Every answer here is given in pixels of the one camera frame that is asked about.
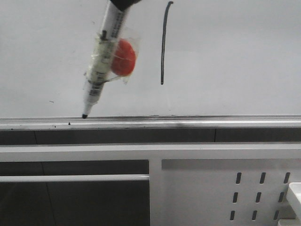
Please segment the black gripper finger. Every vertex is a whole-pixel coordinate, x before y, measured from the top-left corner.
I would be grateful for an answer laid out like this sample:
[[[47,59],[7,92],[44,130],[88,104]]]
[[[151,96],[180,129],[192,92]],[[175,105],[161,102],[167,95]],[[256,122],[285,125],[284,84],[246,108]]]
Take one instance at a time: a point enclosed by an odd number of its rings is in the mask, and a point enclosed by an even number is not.
[[[111,0],[111,3],[119,10],[124,11],[141,0]]]

